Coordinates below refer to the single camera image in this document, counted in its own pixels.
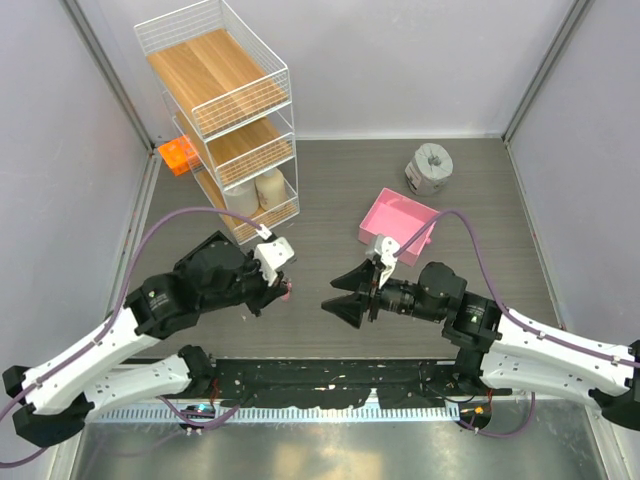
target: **orange box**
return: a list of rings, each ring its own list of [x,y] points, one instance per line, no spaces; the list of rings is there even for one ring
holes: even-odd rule
[[[159,146],[158,152],[176,177],[189,170],[189,162],[200,163],[198,153],[186,135]]]

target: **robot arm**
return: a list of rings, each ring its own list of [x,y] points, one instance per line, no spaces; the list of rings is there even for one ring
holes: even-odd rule
[[[203,392],[213,369],[199,347],[184,347],[177,355],[120,375],[110,377],[109,372],[130,356],[195,326],[203,313],[245,303],[259,316],[261,309],[288,292],[282,267],[293,259],[293,249],[284,238],[270,236],[244,254],[215,233],[171,272],[150,277],[131,292],[120,312],[114,313],[116,321],[102,341],[25,396],[13,416],[18,435],[48,447],[110,409],[161,394]],[[7,393],[15,398],[91,343],[107,321],[38,367],[9,368],[3,373]]]
[[[518,321],[540,332],[533,335],[507,318],[495,301],[468,292],[467,281],[442,263],[429,263],[417,283],[391,278],[398,248],[390,237],[375,238],[368,259],[331,282],[353,293],[325,301],[322,308],[355,328],[367,312],[373,321],[380,310],[441,323],[442,335],[460,347],[456,383],[467,393],[546,393],[599,408],[613,423],[640,430],[640,371],[625,364],[640,360],[640,341],[624,346],[588,340],[509,309]],[[545,341],[546,336],[578,349]],[[613,361],[576,350],[602,352]]]

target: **gray wood grain tabletop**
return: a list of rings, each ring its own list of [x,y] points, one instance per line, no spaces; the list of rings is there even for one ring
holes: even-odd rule
[[[536,255],[514,172],[499,139],[440,140],[454,161],[454,174],[437,195],[411,194],[404,167],[421,140],[299,141],[301,213],[276,229],[296,251],[286,269],[293,282],[288,302],[277,300],[254,318],[246,307],[203,315],[199,324],[160,343],[144,355],[165,356],[186,344],[215,357],[454,357],[457,349],[440,327],[381,313],[377,322],[355,330],[320,309],[341,295],[329,281],[364,259],[358,226],[383,187],[442,210],[458,208],[476,228],[490,273],[507,304],[547,324],[556,318]],[[208,205],[190,174],[173,177],[164,166],[147,225],[177,208]],[[174,262],[216,229],[215,215],[174,219],[151,241],[133,275],[135,287]],[[469,236],[456,218],[443,219],[414,268],[399,264],[394,276],[416,281],[428,261],[449,265],[469,281],[468,289],[488,295]]]

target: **beige container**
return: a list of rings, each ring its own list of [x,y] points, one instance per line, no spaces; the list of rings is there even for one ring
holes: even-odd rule
[[[248,180],[224,192],[224,202],[228,210],[245,217],[252,216],[260,206],[254,181]]]
[[[288,200],[284,175],[277,168],[272,168],[256,178],[256,190],[260,206],[265,210],[271,210]]]

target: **pink plastic bin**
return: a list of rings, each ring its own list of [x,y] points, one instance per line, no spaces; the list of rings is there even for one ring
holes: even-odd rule
[[[404,245],[418,229],[438,212],[421,203],[415,202],[399,193],[383,188],[373,207],[360,224],[358,240],[369,244],[379,234],[395,239],[400,246]],[[431,232],[434,225],[418,238],[409,249],[400,255],[399,260],[414,266],[422,248],[431,243]]]

